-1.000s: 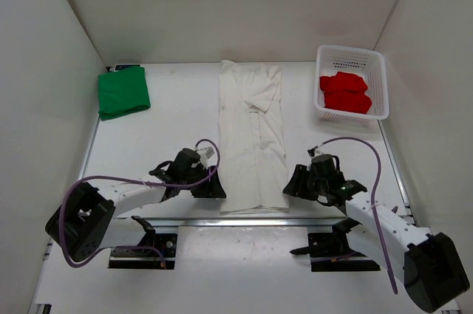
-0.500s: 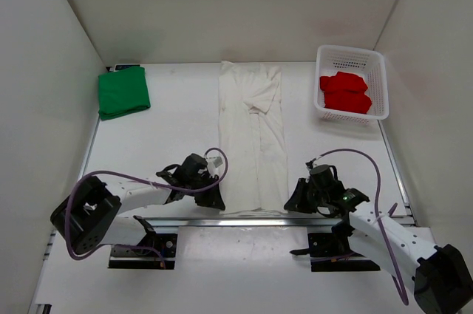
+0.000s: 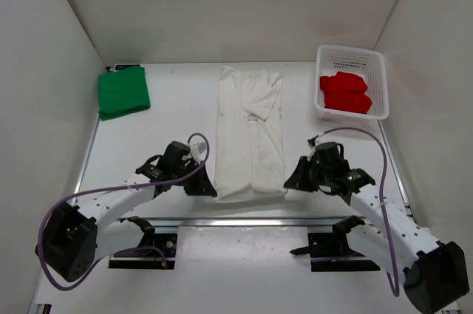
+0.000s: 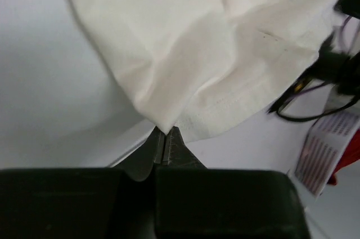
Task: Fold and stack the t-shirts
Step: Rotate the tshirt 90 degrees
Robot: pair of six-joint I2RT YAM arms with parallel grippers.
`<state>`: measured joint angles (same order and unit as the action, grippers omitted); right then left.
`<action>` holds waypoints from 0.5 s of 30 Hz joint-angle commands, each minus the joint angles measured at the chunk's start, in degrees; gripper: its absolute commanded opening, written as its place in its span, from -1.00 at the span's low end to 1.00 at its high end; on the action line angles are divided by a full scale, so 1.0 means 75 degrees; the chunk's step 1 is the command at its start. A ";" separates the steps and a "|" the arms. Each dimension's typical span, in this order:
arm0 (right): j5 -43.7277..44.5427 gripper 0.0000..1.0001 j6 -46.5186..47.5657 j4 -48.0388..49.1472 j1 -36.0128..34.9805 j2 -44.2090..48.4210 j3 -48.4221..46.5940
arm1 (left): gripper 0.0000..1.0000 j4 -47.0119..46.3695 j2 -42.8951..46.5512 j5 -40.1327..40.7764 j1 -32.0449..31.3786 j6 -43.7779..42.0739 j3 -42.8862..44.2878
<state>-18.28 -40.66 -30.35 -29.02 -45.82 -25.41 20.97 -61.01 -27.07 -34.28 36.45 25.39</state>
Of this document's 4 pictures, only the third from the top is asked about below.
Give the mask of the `white t shirt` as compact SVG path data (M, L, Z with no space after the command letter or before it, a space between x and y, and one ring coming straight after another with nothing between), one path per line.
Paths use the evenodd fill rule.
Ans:
M218 202L285 194L282 87L280 72L222 68L214 172Z

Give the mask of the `red t shirt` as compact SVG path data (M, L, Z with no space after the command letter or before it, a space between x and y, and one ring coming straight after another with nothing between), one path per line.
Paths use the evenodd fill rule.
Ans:
M327 109L366 114L372 106L372 100L367 95L368 85L357 74L337 72L332 76L323 75L319 79L319 87Z

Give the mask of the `green t shirt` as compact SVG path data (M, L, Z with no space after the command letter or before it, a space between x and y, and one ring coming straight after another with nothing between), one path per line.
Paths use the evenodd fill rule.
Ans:
M98 102L101 120L112 120L150 109L145 69L131 66L99 75Z

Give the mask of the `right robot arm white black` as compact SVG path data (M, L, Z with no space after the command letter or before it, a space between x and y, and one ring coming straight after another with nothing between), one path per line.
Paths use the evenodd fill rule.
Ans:
M340 197L355 214L332 226L330 237L291 251L316 261L359 253L385 270L420 313L436 313L469 293L465 254L442 242L392 204L364 170L351 168L340 143L310 141L285 187Z

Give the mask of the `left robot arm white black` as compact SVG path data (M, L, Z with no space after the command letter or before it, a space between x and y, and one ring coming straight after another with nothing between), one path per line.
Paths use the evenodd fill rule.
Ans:
M191 197L216 197L205 168L209 156L206 137L199 143L172 141L121 184L57 201L41 221L35 249L50 284L73 290L101 259L115 254L152 256L166 266L154 226L134 211L174 186Z

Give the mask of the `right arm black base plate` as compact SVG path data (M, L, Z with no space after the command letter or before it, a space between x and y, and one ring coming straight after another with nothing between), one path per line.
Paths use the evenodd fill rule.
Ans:
M345 238L334 233L312 232L307 235L308 245L290 251L293 256L309 256L313 273L375 272L380 267L348 247Z

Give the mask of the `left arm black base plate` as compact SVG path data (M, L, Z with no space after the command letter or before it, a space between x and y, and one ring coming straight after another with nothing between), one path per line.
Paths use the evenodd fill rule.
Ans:
M150 240L133 250L109 257L108 268L120 270L173 270L177 255L177 228L156 228Z

